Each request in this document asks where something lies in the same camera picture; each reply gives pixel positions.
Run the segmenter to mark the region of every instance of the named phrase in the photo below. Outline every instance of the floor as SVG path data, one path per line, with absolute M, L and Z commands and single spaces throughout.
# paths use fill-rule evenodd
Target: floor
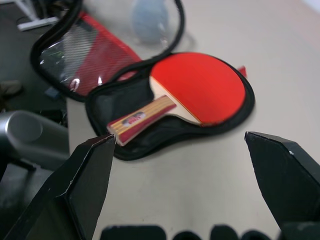
M 53 100 L 44 94 L 49 85 L 37 75 L 29 61 L 32 45 L 49 28 L 20 32 L 17 23 L 26 20 L 14 4 L 0 5 L 0 82 L 19 80 L 24 88 L 7 105 L 14 110 L 28 111 L 64 109 L 64 100 Z M 8 165 L 0 182 L 0 239 L 5 237 L 50 174 L 43 169 L 28 172 Z

